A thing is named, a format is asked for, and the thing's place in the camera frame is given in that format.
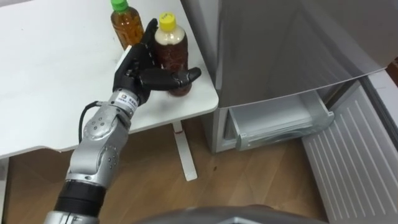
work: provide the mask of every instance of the table leg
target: table leg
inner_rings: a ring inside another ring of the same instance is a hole
[[[0,221],[3,219],[4,199],[6,198],[9,158],[0,160]]]
[[[182,128],[181,121],[173,123],[175,142],[177,143],[178,153],[180,154],[182,169],[185,174],[187,181],[195,180],[198,178],[195,165],[193,164],[193,159],[191,151],[189,150],[189,145],[185,132]]]

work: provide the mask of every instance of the green bottle cap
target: green bottle cap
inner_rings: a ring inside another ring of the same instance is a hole
[[[117,12],[125,11],[129,7],[127,0],[111,0],[111,3],[113,10]]]

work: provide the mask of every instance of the black cable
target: black cable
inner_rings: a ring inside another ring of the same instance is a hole
[[[83,119],[85,118],[86,112],[87,112],[89,109],[91,109],[91,108],[93,108],[93,107],[95,107],[95,106],[99,106],[99,105],[97,105],[97,103],[98,103],[98,101],[94,101],[94,102],[88,104],[88,105],[85,107],[85,109],[81,112],[80,120],[79,120],[79,143],[81,143],[81,139],[82,139],[82,137],[83,137],[83,135],[82,135],[82,131],[83,131],[83,130],[82,130],[82,126],[83,126]]]

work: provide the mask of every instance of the silver refrigerator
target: silver refrigerator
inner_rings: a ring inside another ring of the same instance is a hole
[[[398,0],[181,0],[212,152],[302,138],[330,223],[398,220]]]

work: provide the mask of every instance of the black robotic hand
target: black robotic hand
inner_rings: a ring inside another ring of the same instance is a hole
[[[132,46],[114,76],[113,91],[127,89],[139,97],[144,104],[151,90],[167,91],[185,87],[200,75],[199,68],[171,72],[161,69],[155,56],[155,32],[157,20],[148,23],[140,43]]]

